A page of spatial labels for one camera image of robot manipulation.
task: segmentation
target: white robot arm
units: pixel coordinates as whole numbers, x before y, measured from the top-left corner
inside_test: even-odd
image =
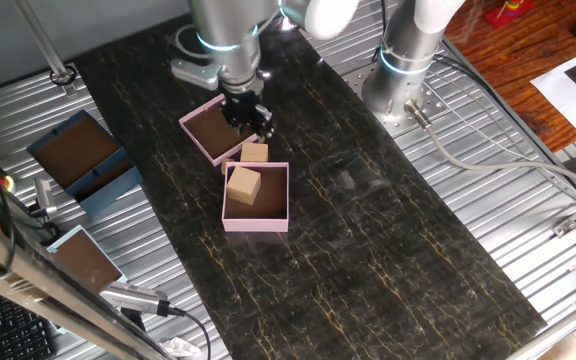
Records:
[[[393,14],[379,49],[379,64],[362,98],[381,122],[408,117],[404,104],[423,102],[422,84],[446,26],[465,0],[404,0]]]
[[[465,0],[402,0],[380,49],[380,65],[364,86],[374,113],[404,115],[403,104],[420,97],[421,83],[452,16]],[[217,88],[226,96],[228,122],[249,126],[262,138],[273,134],[271,113],[260,102],[263,79],[260,23],[281,13],[317,39],[338,35],[352,20],[359,0],[189,0],[197,37],[212,57],[209,67],[172,62],[182,80]]]

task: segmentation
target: black work surface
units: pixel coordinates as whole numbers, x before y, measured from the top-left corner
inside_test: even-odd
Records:
[[[277,21],[260,68],[277,125],[270,158],[290,162],[290,230],[226,234],[223,177],[178,123],[215,93],[165,64],[165,35],[188,21],[75,63],[234,359],[505,359],[545,325],[344,81]]]

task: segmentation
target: wooden cube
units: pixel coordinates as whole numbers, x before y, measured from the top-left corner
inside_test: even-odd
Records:
[[[229,199],[252,205],[260,187],[260,173],[236,166],[226,184],[226,194]]]
[[[226,175],[226,164],[228,164],[229,162],[233,162],[235,160],[233,159],[224,159],[224,161],[221,163],[221,175]]]
[[[242,162],[267,162],[268,145],[257,143],[245,143],[241,147]]]

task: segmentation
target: open blue box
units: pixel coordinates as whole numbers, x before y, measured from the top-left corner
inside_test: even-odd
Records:
[[[84,110],[27,150],[89,216],[143,181],[124,148]]]

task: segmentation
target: open pink box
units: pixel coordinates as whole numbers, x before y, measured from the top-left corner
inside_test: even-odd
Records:
[[[228,199],[226,184],[235,166],[261,173],[261,186],[252,205]],[[287,232],[288,231],[288,163],[229,162],[226,164],[224,205],[221,222],[227,232]]]
[[[201,105],[179,120],[181,128],[190,136],[197,147],[210,160],[213,166],[221,164],[241,150],[245,142],[257,140],[257,135],[247,130],[239,135],[221,113],[224,95]]]

